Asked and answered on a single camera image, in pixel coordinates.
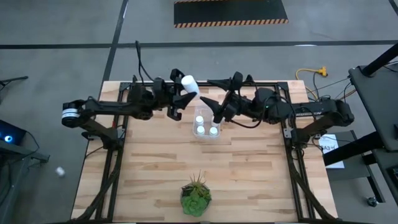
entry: black mat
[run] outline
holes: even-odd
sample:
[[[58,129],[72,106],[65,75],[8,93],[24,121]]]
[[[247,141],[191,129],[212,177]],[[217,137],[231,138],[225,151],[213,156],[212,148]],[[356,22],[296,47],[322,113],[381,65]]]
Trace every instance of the black mat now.
[[[188,0],[174,2],[174,27],[286,24],[281,0]]]

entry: paper sign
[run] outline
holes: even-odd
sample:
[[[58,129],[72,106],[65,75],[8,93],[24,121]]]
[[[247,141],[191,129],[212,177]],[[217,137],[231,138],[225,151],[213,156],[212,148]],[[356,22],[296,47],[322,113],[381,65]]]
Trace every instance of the paper sign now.
[[[336,136],[334,134],[324,134],[319,139],[319,145],[323,148],[323,153],[326,154],[338,148]],[[343,161],[326,166],[327,169],[344,169]]]

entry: clear plastic tray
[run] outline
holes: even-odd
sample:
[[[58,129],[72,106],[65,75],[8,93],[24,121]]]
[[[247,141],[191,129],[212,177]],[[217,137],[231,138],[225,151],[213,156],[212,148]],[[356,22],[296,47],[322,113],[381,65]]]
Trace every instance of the clear plastic tray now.
[[[205,128],[204,134],[197,134],[197,123],[195,122],[195,118],[197,116],[203,117],[203,127]],[[217,125],[217,135],[211,136],[210,135],[210,128],[212,128],[211,121],[213,120],[213,112],[208,106],[196,106],[195,107],[195,116],[193,117],[193,125],[192,125],[192,132],[193,134],[200,139],[216,139],[220,136],[220,126],[221,124]]]

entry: yellow plug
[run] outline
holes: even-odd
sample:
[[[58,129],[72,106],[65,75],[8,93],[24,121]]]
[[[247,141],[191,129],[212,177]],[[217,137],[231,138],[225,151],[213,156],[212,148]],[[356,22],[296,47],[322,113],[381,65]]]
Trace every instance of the yellow plug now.
[[[317,71],[317,73],[319,73],[321,76],[323,76],[323,77],[327,77],[328,76],[328,74],[327,74],[327,72],[326,72],[326,67],[325,66],[322,66],[322,68],[321,69],[319,69],[318,71]]]

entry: blue light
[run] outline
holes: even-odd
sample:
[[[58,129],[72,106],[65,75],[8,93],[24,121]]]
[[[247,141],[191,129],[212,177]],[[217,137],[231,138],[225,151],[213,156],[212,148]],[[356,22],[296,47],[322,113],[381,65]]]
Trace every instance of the blue light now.
[[[4,137],[5,142],[10,143],[12,141],[12,137],[11,136],[6,136]]]

